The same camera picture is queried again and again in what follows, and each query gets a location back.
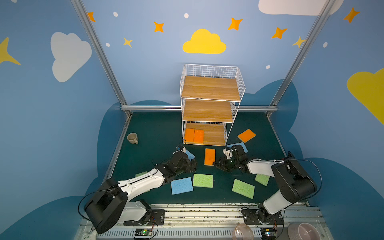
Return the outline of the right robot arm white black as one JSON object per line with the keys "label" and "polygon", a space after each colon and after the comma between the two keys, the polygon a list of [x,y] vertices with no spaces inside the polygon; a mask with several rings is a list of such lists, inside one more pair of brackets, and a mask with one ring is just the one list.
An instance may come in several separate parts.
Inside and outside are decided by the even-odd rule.
{"label": "right robot arm white black", "polygon": [[241,170],[247,174],[261,174],[275,179],[278,191],[259,205],[259,218],[271,218],[281,210],[299,201],[310,198],[318,192],[312,177],[291,153],[282,160],[261,160],[248,158],[242,146],[223,150],[225,157],[213,162],[213,166],[231,173]]}

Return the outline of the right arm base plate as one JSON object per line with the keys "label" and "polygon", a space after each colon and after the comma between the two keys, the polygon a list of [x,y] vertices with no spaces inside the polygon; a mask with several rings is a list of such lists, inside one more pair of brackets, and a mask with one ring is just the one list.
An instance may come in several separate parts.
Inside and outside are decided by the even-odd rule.
{"label": "right arm base plate", "polygon": [[240,212],[246,225],[282,225],[284,223],[281,212],[270,215],[266,210],[247,207],[241,208]]}

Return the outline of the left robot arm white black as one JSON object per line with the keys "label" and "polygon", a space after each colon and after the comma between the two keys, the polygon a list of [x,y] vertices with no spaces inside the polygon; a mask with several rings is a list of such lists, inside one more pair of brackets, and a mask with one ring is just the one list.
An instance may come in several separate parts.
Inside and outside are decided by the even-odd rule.
{"label": "left robot arm white black", "polygon": [[135,197],[164,186],[184,173],[194,173],[197,161],[189,159],[184,151],[176,151],[169,161],[161,163],[148,173],[129,180],[107,179],[85,204],[87,219],[98,234],[103,234],[118,223],[127,221],[148,222],[152,210],[142,201],[132,202]]}

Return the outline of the orange sponge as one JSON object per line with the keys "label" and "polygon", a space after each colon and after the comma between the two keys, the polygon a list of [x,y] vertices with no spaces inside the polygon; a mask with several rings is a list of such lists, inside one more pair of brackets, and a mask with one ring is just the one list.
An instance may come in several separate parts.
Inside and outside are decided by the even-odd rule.
{"label": "orange sponge", "polygon": [[256,136],[256,134],[255,134],[252,130],[247,129],[247,130],[244,131],[243,133],[239,134],[239,135],[238,135],[238,138],[239,138],[243,143],[246,143],[246,142],[248,142],[249,140],[253,139],[255,136]]}
{"label": "orange sponge", "polygon": [[216,150],[215,149],[205,149],[205,166],[213,166],[213,163],[216,160]]}
{"label": "orange sponge", "polygon": [[195,129],[185,129],[185,134],[184,134],[184,140],[185,143],[193,143],[194,142],[194,136],[195,136]]}
{"label": "orange sponge", "polygon": [[204,130],[195,129],[195,132],[194,132],[194,143],[195,144],[203,144],[204,143],[204,136],[205,136],[205,131]]}

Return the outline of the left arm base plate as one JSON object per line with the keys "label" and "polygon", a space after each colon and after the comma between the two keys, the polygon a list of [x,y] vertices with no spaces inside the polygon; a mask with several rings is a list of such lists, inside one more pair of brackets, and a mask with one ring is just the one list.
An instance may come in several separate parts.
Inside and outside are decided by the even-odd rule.
{"label": "left arm base plate", "polygon": [[125,221],[124,226],[146,226],[155,225],[163,226],[165,221],[165,210],[150,210],[139,221]]}

